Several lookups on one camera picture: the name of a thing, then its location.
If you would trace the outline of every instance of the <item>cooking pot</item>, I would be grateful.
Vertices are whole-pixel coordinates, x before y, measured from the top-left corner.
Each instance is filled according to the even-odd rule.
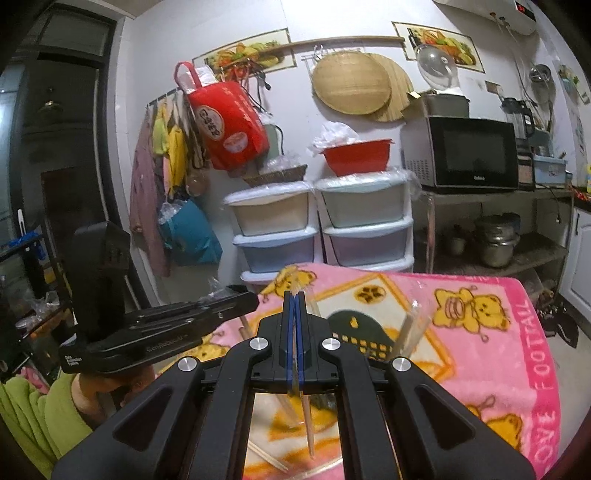
[[[480,259],[488,267],[502,268],[511,261],[517,243],[519,243],[519,235],[515,235],[510,240],[496,243],[480,241],[478,243]]]
[[[481,217],[474,224],[476,225],[477,239],[485,243],[493,244],[509,241],[517,233],[513,219],[502,215]]]

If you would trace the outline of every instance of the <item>red bag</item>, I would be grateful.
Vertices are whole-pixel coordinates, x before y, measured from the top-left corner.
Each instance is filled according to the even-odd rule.
[[[182,82],[179,80],[181,66],[189,70],[191,82],[185,81],[185,77]],[[177,64],[174,80],[193,107],[213,168],[234,170],[269,150],[265,128],[240,85],[220,82],[203,87],[195,68],[187,61]]]

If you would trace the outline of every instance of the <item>digital display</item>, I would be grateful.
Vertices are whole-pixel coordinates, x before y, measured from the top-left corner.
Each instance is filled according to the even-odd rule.
[[[534,13],[530,9],[524,7],[519,2],[515,2],[515,4],[517,6],[517,10],[519,10],[524,15],[527,15],[528,17],[530,17],[535,22],[535,15],[534,15]]]

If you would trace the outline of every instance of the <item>plastic wrap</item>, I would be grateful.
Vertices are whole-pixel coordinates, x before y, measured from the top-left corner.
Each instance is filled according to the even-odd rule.
[[[414,172],[402,168],[322,179],[314,183],[314,188],[323,192],[346,192],[348,187],[351,187],[351,191],[358,192],[359,187],[363,186],[365,191],[374,192],[401,183],[409,184],[410,196],[413,200],[417,200],[421,196],[421,184],[417,176]]]
[[[340,122],[324,122],[320,135],[312,140],[308,153],[312,156],[322,153],[330,147],[361,142],[359,135],[349,125]]]
[[[223,200],[224,205],[260,205],[261,198],[271,196],[285,196],[285,198],[299,193],[312,192],[312,185],[306,181],[291,183],[270,183],[253,189],[231,193]]]
[[[261,162],[259,168],[259,175],[273,173],[274,171],[288,170],[289,168],[296,168],[302,165],[298,155],[288,153],[287,155],[279,155],[275,158],[266,158]]]
[[[275,125],[275,120],[267,112],[258,112],[259,120],[263,125]]]
[[[199,81],[201,82],[202,87],[206,87],[207,85],[217,83],[217,78],[213,74],[213,70],[209,65],[197,67],[195,71],[197,72],[197,76],[199,77]]]
[[[176,200],[174,203],[164,202],[160,207],[160,214],[158,215],[158,223],[164,225],[173,216],[179,213],[180,209],[183,208],[184,204],[182,200]]]
[[[230,288],[224,287],[220,281],[215,277],[208,278],[209,293],[199,298],[198,301],[202,303],[210,303],[217,300],[223,300],[236,295],[236,292]]]

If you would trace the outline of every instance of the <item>pink towel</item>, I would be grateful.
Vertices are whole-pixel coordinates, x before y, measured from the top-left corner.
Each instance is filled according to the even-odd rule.
[[[359,338],[353,341],[351,330],[347,335],[333,331],[333,335],[360,349],[366,345],[368,354],[378,359],[391,344],[388,338],[395,339],[400,331],[410,302],[417,300],[432,323],[411,355],[413,362],[528,458],[538,478],[555,463],[560,401],[554,362],[535,310],[517,280],[370,273],[323,264],[300,264],[296,274],[332,329],[341,328],[336,325],[348,329],[350,324]],[[278,275],[259,296],[258,310],[247,316],[253,330],[262,318],[281,311],[288,282],[286,275]],[[376,322],[383,332],[376,333]],[[231,330],[239,326],[238,320],[224,325],[225,345],[238,341]],[[265,405],[278,408],[273,403]],[[265,410],[257,408],[255,400],[251,439],[259,447],[292,463],[300,458],[295,469],[306,471],[309,478],[343,478],[335,450],[338,431],[326,418],[319,420],[325,424],[316,434],[317,455],[311,460],[305,453],[303,434],[274,439],[270,424],[265,424],[270,421],[264,418]],[[251,480],[284,479],[294,472],[273,470],[249,452],[245,474]]]

